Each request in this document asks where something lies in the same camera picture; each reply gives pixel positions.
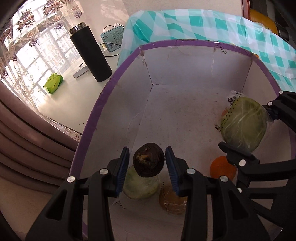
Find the yellow sofa cushion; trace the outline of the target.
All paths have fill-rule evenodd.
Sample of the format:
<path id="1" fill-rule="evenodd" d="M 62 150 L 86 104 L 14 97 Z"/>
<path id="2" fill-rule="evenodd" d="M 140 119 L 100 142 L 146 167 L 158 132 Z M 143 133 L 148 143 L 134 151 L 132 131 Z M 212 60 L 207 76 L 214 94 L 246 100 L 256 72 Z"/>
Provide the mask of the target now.
<path id="1" fill-rule="evenodd" d="M 254 9 L 251 9 L 250 20 L 263 25 L 265 28 L 270 29 L 274 34 L 278 35 L 278 29 L 276 27 L 275 22 L 271 18 L 263 15 L 262 13 Z"/>

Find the green tissue packet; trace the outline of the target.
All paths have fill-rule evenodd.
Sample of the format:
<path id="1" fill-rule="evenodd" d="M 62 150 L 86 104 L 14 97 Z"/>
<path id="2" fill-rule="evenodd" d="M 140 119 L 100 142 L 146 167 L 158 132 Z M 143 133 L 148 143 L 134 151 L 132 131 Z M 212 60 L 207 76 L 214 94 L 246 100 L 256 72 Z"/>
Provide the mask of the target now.
<path id="1" fill-rule="evenodd" d="M 47 79 L 43 87 L 49 94 L 53 94 L 58 89 L 58 87 L 61 85 L 62 82 L 63 82 L 63 76 L 57 73 L 53 73 Z"/>

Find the red wooden door frame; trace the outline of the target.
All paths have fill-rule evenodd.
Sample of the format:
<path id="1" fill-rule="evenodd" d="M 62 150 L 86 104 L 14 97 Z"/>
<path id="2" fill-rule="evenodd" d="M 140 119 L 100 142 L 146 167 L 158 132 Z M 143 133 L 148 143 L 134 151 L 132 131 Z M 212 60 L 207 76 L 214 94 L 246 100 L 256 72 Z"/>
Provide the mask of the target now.
<path id="1" fill-rule="evenodd" d="M 242 3 L 243 17 L 250 20 L 250 1 L 242 0 L 241 3 Z"/>

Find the green apple half cut up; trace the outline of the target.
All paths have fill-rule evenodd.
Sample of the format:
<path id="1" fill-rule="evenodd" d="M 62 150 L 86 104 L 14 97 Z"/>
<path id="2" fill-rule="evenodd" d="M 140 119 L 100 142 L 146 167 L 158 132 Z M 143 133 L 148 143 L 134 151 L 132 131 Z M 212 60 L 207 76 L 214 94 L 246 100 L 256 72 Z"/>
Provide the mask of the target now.
<path id="1" fill-rule="evenodd" d="M 159 189 L 158 176 L 140 177 L 134 166 L 128 168 L 123 185 L 124 194 L 133 200 L 143 200 L 152 197 Z"/>

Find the teal white checkered tablecloth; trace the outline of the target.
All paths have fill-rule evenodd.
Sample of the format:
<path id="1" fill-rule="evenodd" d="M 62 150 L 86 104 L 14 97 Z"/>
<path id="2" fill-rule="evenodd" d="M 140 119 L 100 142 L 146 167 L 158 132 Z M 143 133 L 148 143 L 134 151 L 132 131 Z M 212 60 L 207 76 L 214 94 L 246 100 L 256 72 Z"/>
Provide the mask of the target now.
<path id="1" fill-rule="evenodd" d="M 233 44 L 256 54 L 282 90 L 295 91 L 295 49 L 246 18 L 205 9 L 138 11 L 126 22 L 118 65 L 140 45 L 197 39 Z"/>

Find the pink heavy drape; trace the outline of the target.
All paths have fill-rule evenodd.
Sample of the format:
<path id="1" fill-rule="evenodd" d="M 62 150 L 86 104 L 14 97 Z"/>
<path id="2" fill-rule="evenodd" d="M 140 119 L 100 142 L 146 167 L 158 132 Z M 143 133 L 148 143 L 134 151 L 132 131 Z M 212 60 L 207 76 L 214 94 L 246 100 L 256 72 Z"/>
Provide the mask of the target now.
<path id="1" fill-rule="evenodd" d="M 1 178 L 54 193 L 68 177 L 78 141 L 1 84 Z"/>

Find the dark round passion fruit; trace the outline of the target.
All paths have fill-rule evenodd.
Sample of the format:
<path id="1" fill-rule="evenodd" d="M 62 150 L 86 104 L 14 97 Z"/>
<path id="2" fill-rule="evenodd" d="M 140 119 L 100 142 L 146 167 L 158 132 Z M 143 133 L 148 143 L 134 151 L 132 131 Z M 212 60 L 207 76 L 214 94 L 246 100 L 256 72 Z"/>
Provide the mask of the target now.
<path id="1" fill-rule="evenodd" d="M 164 167 L 165 154 L 155 143 L 146 143 L 133 155 L 133 166 L 140 177 L 158 175 Z"/>

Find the purple rimmed cardboard box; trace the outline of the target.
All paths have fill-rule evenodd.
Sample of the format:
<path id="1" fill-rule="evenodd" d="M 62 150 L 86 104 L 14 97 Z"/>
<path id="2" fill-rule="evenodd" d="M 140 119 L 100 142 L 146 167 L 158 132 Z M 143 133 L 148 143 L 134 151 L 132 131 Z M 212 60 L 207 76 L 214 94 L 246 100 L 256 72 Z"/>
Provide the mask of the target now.
<path id="1" fill-rule="evenodd" d="M 200 40 L 166 40 L 138 47 L 105 85 L 84 128 L 70 174 L 85 178 L 146 143 L 209 176 L 211 162 L 224 153 L 217 130 L 231 90 L 260 104 L 276 99 L 278 83 L 267 64 L 234 45 Z M 261 163 L 295 157 L 295 134 L 274 121 L 253 152 Z M 183 215 L 161 209 L 159 191 L 146 200 L 121 193 L 109 199 L 115 240 L 180 240 Z"/>

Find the green apple half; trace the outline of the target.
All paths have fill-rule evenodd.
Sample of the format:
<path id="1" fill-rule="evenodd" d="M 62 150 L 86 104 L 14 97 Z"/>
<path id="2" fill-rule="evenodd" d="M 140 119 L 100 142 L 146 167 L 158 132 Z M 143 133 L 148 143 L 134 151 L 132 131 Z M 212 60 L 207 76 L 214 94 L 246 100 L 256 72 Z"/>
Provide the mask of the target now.
<path id="1" fill-rule="evenodd" d="M 251 153 L 263 140 L 272 121 L 264 106 L 241 92 L 231 90 L 215 128 L 226 144 Z"/>

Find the white power adapter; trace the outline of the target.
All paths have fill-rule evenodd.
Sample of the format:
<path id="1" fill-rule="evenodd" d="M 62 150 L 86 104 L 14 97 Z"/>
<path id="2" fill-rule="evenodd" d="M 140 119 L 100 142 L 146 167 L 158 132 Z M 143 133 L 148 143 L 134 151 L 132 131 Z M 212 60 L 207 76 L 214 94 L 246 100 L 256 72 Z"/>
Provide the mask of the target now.
<path id="1" fill-rule="evenodd" d="M 84 73 L 86 73 L 87 71 L 89 71 L 89 68 L 87 66 L 84 66 L 82 68 L 80 68 L 79 70 L 77 70 L 74 74 L 73 77 L 75 79 L 77 79 L 78 77 L 80 77 L 81 75 L 83 75 Z"/>

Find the floral lace curtain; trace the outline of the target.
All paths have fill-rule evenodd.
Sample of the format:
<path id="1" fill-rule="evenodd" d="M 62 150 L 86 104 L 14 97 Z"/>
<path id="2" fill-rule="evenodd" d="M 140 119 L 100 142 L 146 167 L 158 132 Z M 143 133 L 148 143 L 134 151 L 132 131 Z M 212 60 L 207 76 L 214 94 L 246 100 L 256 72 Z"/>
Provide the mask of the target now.
<path id="1" fill-rule="evenodd" d="M 50 95 L 44 85 L 80 59 L 69 29 L 82 19 L 76 1 L 27 1 L 1 33 L 1 82 L 30 109 L 75 140 L 81 135 L 50 120 L 39 108 Z"/>

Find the brown pear half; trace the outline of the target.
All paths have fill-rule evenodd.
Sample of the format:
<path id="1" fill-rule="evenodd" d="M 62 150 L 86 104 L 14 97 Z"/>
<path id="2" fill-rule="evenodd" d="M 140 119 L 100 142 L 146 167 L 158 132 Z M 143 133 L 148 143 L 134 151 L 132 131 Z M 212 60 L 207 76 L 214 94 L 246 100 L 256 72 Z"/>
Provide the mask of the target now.
<path id="1" fill-rule="evenodd" d="M 186 212 L 187 197 L 178 197 L 171 186 L 163 186 L 159 193 L 159 204 L 171 215 L 183 215 Z"/>

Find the black thermos bottle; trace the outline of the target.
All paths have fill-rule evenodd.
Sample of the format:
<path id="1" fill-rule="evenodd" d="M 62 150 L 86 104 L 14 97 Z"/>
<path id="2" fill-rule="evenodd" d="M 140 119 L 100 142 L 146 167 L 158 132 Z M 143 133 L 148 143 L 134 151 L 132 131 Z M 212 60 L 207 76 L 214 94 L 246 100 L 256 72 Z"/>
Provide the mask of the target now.
<path id="1" fill-rule="evenodd" d="M 96 81 L 103 82 L 107 80 L 112 75 L 112 69 L 88 25 L 81 22 L 72 27 L 69 34 L 75 48 Z"/>

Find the teal electronic device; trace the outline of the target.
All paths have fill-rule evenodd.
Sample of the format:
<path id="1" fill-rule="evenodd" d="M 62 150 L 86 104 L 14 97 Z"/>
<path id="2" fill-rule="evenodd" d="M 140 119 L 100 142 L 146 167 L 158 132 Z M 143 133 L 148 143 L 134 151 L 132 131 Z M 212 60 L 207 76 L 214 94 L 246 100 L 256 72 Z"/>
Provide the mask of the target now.
<path id="1" fill-rule="evenodd" d="M 123 32 L 124 26 L 118 25 L 117 27 L 113 26 L 113 28 L 107 31 L 104 30 L 103 33 L 100 35 L 106 49 L 109 52 L 114 52 L 121 47 Z"/>

